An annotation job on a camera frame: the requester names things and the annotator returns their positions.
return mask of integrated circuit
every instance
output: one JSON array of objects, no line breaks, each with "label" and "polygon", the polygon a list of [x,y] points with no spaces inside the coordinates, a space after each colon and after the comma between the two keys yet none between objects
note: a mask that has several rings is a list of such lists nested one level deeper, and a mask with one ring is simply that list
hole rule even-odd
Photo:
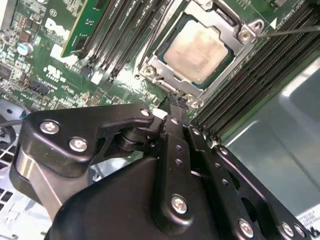
[{"label": "integrated circuit", "polygon": [[31,40],[31,34],[30,33],[27,33],[25,31],[22,31],[20,32],[20,35],[19,35],[19,41],[21,43],[29,43],[30,40]]},{"label": "integrated circuit", "polygon": [[0,64],[0,78],[9,80],[11,76],[11,69]]}]

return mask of chip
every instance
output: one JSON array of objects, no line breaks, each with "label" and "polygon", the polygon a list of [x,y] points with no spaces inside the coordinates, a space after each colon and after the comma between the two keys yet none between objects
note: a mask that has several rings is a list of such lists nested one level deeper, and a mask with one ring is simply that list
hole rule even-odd
[{"label": "chip", "polygon": [[40,24],[37,23],[36,21],[33,21],[31,31],[37,33],[39,31],[39,28],[40,28]]},{"label": "chip", "polygon": [[7,79],[7,80],[10,79],[11,72],[12,71],[8,67],[0,64],[0,78]]},{"label": "chip", "polygon": [[26,33],[25,31],[22,31],[19,35],[19,41],[21,43],[29,43],[31,40],[31,35],[29,33]]},{"label": "chip", "polygon": [[181,79],[202,84],[227,56],[219,31],[190,20],[164,54],[165,62]]},{"label": "chip", "polygon": [[24,26],[27,28],[27,29],[30,29],[32,27],[32,23],[33,21],[30,19],[30,18],[27,18],[24,22]]}]

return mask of gray metal surface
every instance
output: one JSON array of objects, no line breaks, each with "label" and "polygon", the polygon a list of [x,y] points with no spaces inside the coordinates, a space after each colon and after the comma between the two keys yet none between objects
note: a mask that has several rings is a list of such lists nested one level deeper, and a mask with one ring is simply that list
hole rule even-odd
[{"label": "gray metal surface", "polygon": [[320,203],[320,58],[223,144],[291,211]]},{"label": "gray metal surface", "polygon": [[[6,120],[19,119],[23,109],[15,104],[0,99],[0,115]],[[13,127],[19,133],[20,126]],[[10,139],[0,137],[1,141],[10,142]],[[9,179],[10,160],[13,158],[12,149],[16,145],[15,141],[6,149],[0,149],[0,189],[4,190],[0,194],[0,240],[42,240],[51,226],[51,221],[44,207],[35,201],[16,191]],[[1,198],[6,193],[12,196],[8,201]]]}]

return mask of silver metal panel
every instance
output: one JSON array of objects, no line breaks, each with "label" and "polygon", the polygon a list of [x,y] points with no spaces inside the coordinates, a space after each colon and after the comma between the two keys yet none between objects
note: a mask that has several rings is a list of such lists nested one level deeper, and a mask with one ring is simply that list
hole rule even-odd
[{"label": "silver metal panel", "polygon": [[294,214],[320,203],[320,58],[224,144]]}]

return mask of green circuit board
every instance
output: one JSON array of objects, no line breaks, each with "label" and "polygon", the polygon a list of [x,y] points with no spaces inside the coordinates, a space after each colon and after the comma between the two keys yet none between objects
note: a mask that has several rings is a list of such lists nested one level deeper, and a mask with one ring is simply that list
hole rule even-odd
[{"label": "green circuit board", "polygon": [[[226,3],[246,22],[262,19],[265,23],[264,29],[270,31],[285,21],[294,6],[303,1],[287,0],[281,7],[276,7],[267,0],[227,0]],[[83,17],[80,16],[88,9],[92,11],[93,2],[96,1],[49,0],[46,4],[40,4],[36,0],[18,1],[12,27],[0,32],[0,62],[11,71],[10,77],[0,82],[1,92],[6,93],[6,98],[14,96],[35,110],[126,103],[142,104],[149,108],[159,105],[166,92],[152,82],[141,79],[135,72],[137,55],[145,45],[148,34],[141,36],[130,61],[111,85],[108,82],[95,84],[84,76],[81,73],[83,61],[77,61],[74,56],[68,56],[69,54],[61,57],[64,51],[71,51],[67,43],[75,37],[74,33],[83,31]],[[174,17],[179,14],[179,11],[173,13],[173,20],[167,21],[163,33],[170,28]],[[32,30],[32,26],[29,31],[34,50],[31,55],[21,56],[17,52],[17,44],[21,32],[26,29],[26,21],[29,20],[38,24],[38,29]],[[150,30],[155,26],[155,22],[157,19],[152,22]],[[94,26],[91,26],[86,30],[91,33],[93,29]],[[262,43],[263,40],[258,42],[257,47]],[[44,84],[48,93],[39,95],[26,87],[22,78]]]}]

